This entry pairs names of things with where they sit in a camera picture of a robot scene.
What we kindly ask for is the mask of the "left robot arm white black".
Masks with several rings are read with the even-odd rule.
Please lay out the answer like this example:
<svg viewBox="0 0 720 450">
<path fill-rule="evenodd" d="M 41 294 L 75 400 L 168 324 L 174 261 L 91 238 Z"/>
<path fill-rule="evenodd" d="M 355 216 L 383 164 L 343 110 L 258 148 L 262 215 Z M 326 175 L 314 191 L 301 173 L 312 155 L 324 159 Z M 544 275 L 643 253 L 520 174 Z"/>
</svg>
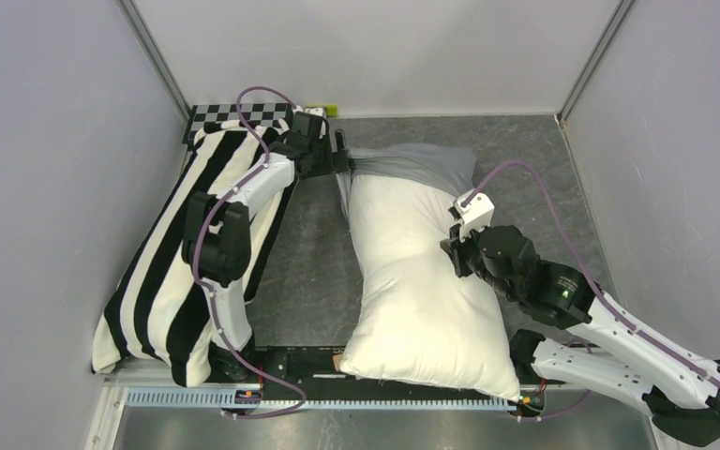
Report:
<svg viewBox="0 0 720 450">
<path fill-rule="evenodd" d="M 187 204 L 182 258 L 206 297 L 215 359 L 235 382 L 260 371 L 244 293 L 254 218 L 296 182 L 350 169 L 344 133 L 330 129 L 326 109 L 294 111 L 287 120 L 288 129 L 263 143 L 262 156 L 234 183 L 215 194 L 198 192 Z"/>
</svg>

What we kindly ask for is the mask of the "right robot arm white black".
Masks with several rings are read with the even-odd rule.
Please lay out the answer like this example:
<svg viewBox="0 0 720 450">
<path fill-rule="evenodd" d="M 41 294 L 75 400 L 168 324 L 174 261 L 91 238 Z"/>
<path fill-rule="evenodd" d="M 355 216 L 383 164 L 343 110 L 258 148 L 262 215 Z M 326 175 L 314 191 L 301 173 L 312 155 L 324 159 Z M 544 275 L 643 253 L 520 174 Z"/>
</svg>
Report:
<svg viewBox="0 0 720 450">
<path fill-rule="evenodd" d="M 650 418 L 669 437 L 696 447 L 720 439 L 720 359 L 688 351 L 630 314 L 577 269 L 543 260 L 514 226 L 441 243 L 458 277 L 476 276 L 538 323 L 601 349 L 579 351 L 526 329 L 503 361 L 517 383 L 570 383 L 616 399 Z"/>
</svg>

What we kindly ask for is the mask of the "grey pillowcase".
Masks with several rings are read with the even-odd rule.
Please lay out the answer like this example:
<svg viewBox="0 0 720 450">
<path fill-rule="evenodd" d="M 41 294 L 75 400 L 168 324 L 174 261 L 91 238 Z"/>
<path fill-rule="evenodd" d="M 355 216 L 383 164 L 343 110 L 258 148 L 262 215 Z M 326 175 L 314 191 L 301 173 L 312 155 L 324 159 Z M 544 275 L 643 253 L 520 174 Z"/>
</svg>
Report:
<svg viewBox="0 0 720 450">
<path fill-rule="evenodd" d="M 352 181 L 359 175 L 377 175 L 415 181 L 458 196 L 473 187 L 476 156 L 468 147 L 405 142 L 382 149 L 348 150 L 350 170 L 336 175 L 340 203 L 349 216 Z"/>
</svg>

